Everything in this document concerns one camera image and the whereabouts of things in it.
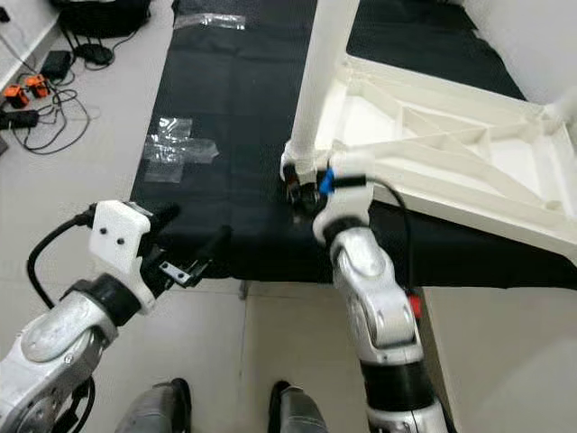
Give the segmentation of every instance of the black cable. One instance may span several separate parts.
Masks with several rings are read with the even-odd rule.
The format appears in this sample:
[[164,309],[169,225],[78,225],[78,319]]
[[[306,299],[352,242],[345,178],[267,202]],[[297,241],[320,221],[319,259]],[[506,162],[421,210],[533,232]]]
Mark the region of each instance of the black cable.
[[72,76],[72,78],[69,79],[68,81],[65,81],[64,79],[62,79],[58,83],[52,83],[52,84],[54,84],[54,86],[56,86],[57,88],[59,88],[61,86],[69,86],[70,84],[72,84],[74,82],[74,80],[76,80],[76,74],[74,73],[74,71],[72,69],[69,69],[69,73]]
[[52,301],[52,299],[50,299],[50,296],[48,296],[48,294],[40,284],[40,281],[38,280],[38,277],[36,275],[36,261],[38,260],[38,257],[40,256],[42,251],[44,251],[44,249],[52,241],[54,241],[54,239],[56,239],[58,236],[62,235],[64,232],[68,231],[70,228],[74,226],[86,226],[87,224],[90,223],[90,219],[91,218],[88,214],[79,214],[74,216],[72,219],[66,221],[65,223],[62,223],[60,226],[56,227],[54,230],[48,233],[34,247],[32,252],[28,256],[28,261],[26,262],[26,272],[28,274],[28,279],[30,280],[30,283],[34,287],[34,290],[36,290],[38,296],[40,296],[44,304],[49,309],[54,308],[54,302]]
[[457,429],[454,426],[453,418],[451,417],[451,415],[449,415],[449,411],[446,409],[441,399],[439,399],[439,402],[441,403],[441,408],[443,408],[443,417],[444,417],[444,423],[447,426],[447,433],[457,433]]
[[12,54],[14,57],[16,57],[17,60],[19,60],[26,68],[28,68],[30,71],[32,71],[34,73],[34,75],[38,75],[38,72],[36,71],[35,68],[33,68],[32,66],[30,66],[28,63],[26,63],[26,61],[24,61],[20,55],[14,50],[14,48],[12,48],[12,45],[10,45],[10,43],[5,39],[5,37],[0,33],[0,40],[2,40],[2,43],[4,44],[4,46],[10,51],[10,54]]
[[[119,41],[114,47],[113,49],[115,49],[116,46],[120,45],[121,43],[124,43],[125,41],[130,40],[134,35],[136,34],[136,31],[129,36],[128,38],[126,38],[125,40]],[[0,34],[0,40],[3,42],[4,46],[10,51],[10,53],[17,59],[19,60],[27,69],[29,69],[31,72],[34,73],[34,75],[38,75],[38,71],[33,68],[32,66],[30,66],[28,63],[26,63],[26,61],[24,61],[19,55],[18,53],[12,48],[12,46],[10,45],[10,43],[8,43],[8,41],[4,38],[4,36],[2,34]],[[54,134],[54,136],[45,144],[41,145],[41,146],[36,146],[36,147],[31,147],[28,146],[28,139],[30,137],[30,130],[28,131],[28,133],[26,134],[26,137],[24,138],[24,140],[22,141],[20,139],[20,137],[18,137],[18,134],[12,130],[13,136],[16,139],[16,141],[27,151],[36,155],[52,155],[54,153],[58,153],[61,151],[64,151],[65,149],[68,149],[70,146],[72,146],[73,144],[75,144],[78,140],[80,140],[84,134],[86,133],[88,127],[90,126],[90,121],[92,120],[92,118],[90,117],[90,114],[88,113],[88,110],[86,109],[86,107],[84,106],[84,104],[82,104],[82,102],[80,102],[78,100],[78,92],[74,89],[71,88],[67,88],[67,89],[62,89],[62,90],[58,90],[56,88],[57,85],[52,84],[50,81],[47,81],[47,86],[50,90],[52,90],[52,92],[54,92],[54,96],[52,97],[52,104],[57,106],[56,108],[56,114],[55,114],[55,119],[54,119],[54,124],[56,124],[56,117],[58,116],[58,112],[60,111],[62,114],[62,118],[64,120],[63,125],[60,127],[60,129]],[[62,100],[60,95],[61,94],[66,94],[67,92],[74,92],[72,97],[69,97],[68,99]],[[46,149],[47,147],[51,146],[52,144],[54,144],[54,142],[56,141],[56,139],[60,136],[60,134],[62,134],[62,132],[64,131],[64,129],[66,128],[66,126],[68,125],[68,118],[66,117],[66,114],[64,113],[64,109],[62,107],[63,103],[69,102],[69,101],[76,101],[76,103],[80,106],[80,108],[82,109],[82,111],[84,112],[85,116],[86,116],[86,123],[84,125],[84,128],[82,129],[82,131],[80,132],[80,134],[71,142],[60,146],[58,149],[55,150],[51,150],[51,151],[46,151],[46,152],[38,152],[41,150]],[[52,124],[52,122],[42,122],[44,124]]]
[[79,431],[84,427],[87,423],[88,417],[90,416],[90,412],[92,411],[92,407],[94,406],[94,400],[96,399],[96,384],[94,383],[94,378],[90,376],[88,378],[88,401],[87,406],[84,408],[84,412],[82,412],[82,416],[78,421],[78,424],[71,433],[79,433]]
[[402,196],[398,193],[398,191],[392,186],[390,185],[388,182],[381,180],[381,179],[376,179],[376,178],[367,178],[368,181],[376,183],[377,185],[381,185],[382,187],[386,188],[390,194],[393,196],[393,198],[397,201],[398,206],[400,207],[402,213],[403,213],[403,221],[404,221],[404,225],[405,225],[405,237],[406,237],[406,242],[407,242],[407,246],[406,246],[406,262],[407,262],[407,293],[409,294],[414,294],[415,293],[415,286],[413,283],[413,251],[414,251],[414,245],[413,245],[413,230],[411,227],[411,222],[410,222],[410,212],[408,210],[407,204],[405,203],[405,200],[402,198]]
[[[29,45],[28,41],[26,41],[26,35],[24,34],[23,28],[14,20],[12,20],[12,24],[14,27],[16,27],[16,30],[18,30],[18,32],[20,33],[20,38],[21,38],[22,42],[24,43],[24,45]],[[32,64],[36,68],[36,66],[38,65],[38,59],[36,59],[36,55],[34,54],[34,51],[32,51],[30,53],[29,57],[32,59]]]
[[[87,111],[84,104],[82,104],[82,102],[80,102],[78,100],[78,92],[76,90],[74,90],[72,88],[57,89],[50,82],[49,82],[48,86],[54,92],[54,95],[52,96],[52,104],[47,105],[47,106],[42,106],[41,108],[39,108],[38,111],[42,112],[45,109],[52,108],[49,112],[42,113],[41,116],[44,117],[46,115],[51,115],[52,113],[54,113],[54,119],[53,119],[53,121],[49,121],[49,122],[40,121],[40,123],[42,123],[42,124],[56,124],[58,121],[58,115],[60,113],[62,115],[63,122],[62,122],[62,125],[60,126],[59,130],[45,144],[35,146],[35,147],[31,147],[30,145],[28,145],[28,139],[30,136],[30,131],[28,132],[26,137],[22,140],[18,136],[16,131],[14,129],[12,130],[12,134],[13,134],[14,138],[16,139],[16,141],[27,152],[33,153],[35,155],[52,155],[54,153],[58,153],[58,152],[64,151],[65,149],[68,149],[70,146],[77,143],[78,140],[80,140],[84,136],[84,134],[86,133],[88,127],[90,126],[90,122],[92,120],[92,118],[90,117],[90,113]],[[67,144],[62,145],[57,149],[52,149],[49,151],[41,152],[41,151],[44,151],[45,149],[47,149],[48,147],[52,146],[56,142],[56,140],[59,138],[59,136],[64,132],[66,127],[68,126],[69,120],[68,120],[68,118],[64,112],[63,104],[66,104],[67,102],[71,102],[71,101],[75,101],[78,104],[78,106],[84,112],[84,115],[86,117],[86,122],[84,124],[84,127],[82,128],[82,131],[80,131],[80,133],[78,134],[78,136],[74,140],[68,142]]]
[[[92,216],[89,212],[85,212],[82,214],[78,214],[74,216],[72,219],[66,221],[65,223],[61,224],[60,226],[56,227],[50,233],[48,233],[32,250],[30,255],[28,256],[28,261],[26,262],[26,271],[28,273],[28,279],[30,283],[34,287],[34,290],[40,296],[44,304],[49,308],[54,308],[54,302],[46,293],[46,290],[42,287],[40,281],[38,280],[38,276],[36,275],[36,261],[38,257],[44,251],[44,249],[54,241],[58,236],[62,235],[64,232],[68,231],[70,228],[74,226],[86,226],[90,224],[92,221]],[[96,399],[96,385],[94,382],[94,378],[90,376],[88,379],[88,400],[87,406],[84,408],[84,412],[78,421],[78,424],[72,430],[72,433],[78,433],[86,424],[88,417],[90,416],[90,412],[94,406],[94,401]]]
[[117,43],[115,43],[112,48],[110,49],[110,51],[112,52],[112,58],[105,64],[105,65],[101,65],[101,66],[96,66],[96,67],[92,67],[92,66],[88,66],[87,60],[84,59],[84,67],[88,70],[92,70],[92,71],[98,71],[98,70],[103,70],[108,68],[109,66],[111,66],[114,61],[116,60],[116,49],[121,46],[123,43],[128,42],[129,40],[131,40],[136,33],[138,32],[139,29],[136,29],[134,32],[132,32],[130,35],[128,35],[126,38],[122,39],[121,41],[118,41]]
[[16,77],[16,83],[20,84],[20,80],[23,77],[31,77],[33,74],[31,74],[30,72],[22,72],[20,74],[18,74],[18,77]]

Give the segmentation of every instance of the charger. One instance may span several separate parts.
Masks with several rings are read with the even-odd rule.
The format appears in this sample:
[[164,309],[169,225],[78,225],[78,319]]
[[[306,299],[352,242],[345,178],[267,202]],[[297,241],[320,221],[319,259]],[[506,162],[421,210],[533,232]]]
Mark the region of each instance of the charger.
[[50,81],[63,80],[69,73],[72,65],[72,53],[70,51],[50,51],[40,73]]

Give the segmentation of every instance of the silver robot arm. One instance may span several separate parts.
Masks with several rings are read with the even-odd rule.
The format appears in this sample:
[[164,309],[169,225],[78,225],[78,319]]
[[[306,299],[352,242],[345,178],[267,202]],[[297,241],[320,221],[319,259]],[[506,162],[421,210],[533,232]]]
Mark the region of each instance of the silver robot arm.
[[[0,433],[77,431],[81,423],[75,411],[94,387],[89,378],[118,337],[118,328],[137,312],[151,311],[174,282],[190,287],[200,281],[228,243],[230,227],[221,228],[182,271],[169,262],[174,256],[155,244],[158,232],[177,213],[176,207],[165,207],[152,214],[134,203],[112,200],[81,215],[90,215],[79,225],[93,229],[90,251],[105,273],[94,281],[77,281],[58,305],[17,336],[0,362]],[[69,396],[72,404],[63,411]]]
[[[87,286],[127,291],[109,275]],[[68,396],[86,382],[117,336],[109,313],[89,292],[76,290],[26,326],[0,363],[0,432],[52,431]]]
[[446,433],[413,310],[395,281],[393,262],[368,227],[373,186],[359,172],[367,163],[336,155],[331,166],[334,188],[314,231],[329,247],[334,285],[346,302],[371,431]]

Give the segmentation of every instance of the black cloth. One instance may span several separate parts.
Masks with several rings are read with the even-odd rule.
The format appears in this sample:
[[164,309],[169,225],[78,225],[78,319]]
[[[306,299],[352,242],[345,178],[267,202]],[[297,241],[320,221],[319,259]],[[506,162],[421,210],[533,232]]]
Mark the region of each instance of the black cloth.
[[[251,13],[231,10],[248,14],[251,24],[245,31],[198,26],[174,32],[149,131],[155,132],[160,116],[191,117],[193,134],[215,140],[220,154],[209,165],[187,164],[178,184],[145,182],[148,162],[142,160],[132,199],[144,206],[181,205],[181,215],[160,241],[183,255],[191,255],[220,225],[230,225],[230,255],[211,268],[210,277],[327,282],[332,271],[326,251],[316,244],[310,222],[295,221],[279,181],[279,157],[290,137],[312,23],[310,7],[303,7],[301,19],[286,25],[273,7],[280,1],[291,3],[251,0],[247,5],[258,6],[251,6]],[[176,5],[179,13],[183,3]],[[379,5],[398,13],[383,13],[389,17],[384,23]],[[522,97],[499,56],[463,29],[464,18],[452,18],[457,28],[447,28],[435,18],[442,14],[423,13],[425,7],[432,6],[363,2],[349,52]],[[201,7],[194,12],[226,11]],[[413,214],[411,220],[416,284],[573,287],[577,282],[577,271],[560,255],[430,216]],[[373,203],[371,226],[402,284],[402,215]]]

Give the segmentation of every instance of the orange connector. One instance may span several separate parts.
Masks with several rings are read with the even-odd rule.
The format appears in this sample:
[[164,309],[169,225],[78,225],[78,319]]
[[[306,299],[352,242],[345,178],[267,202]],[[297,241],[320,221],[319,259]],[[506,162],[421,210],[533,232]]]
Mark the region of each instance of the orange connector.
[[34,97],[47,97],[50,93],[46,84],[46,78],[41,74],[28,77],[25,83],[26,87],[31,90]]
[[4,91],[4,96],[13,108],[24,108],[30,102],[24,94],[24,89],[17,84],[8,86]]

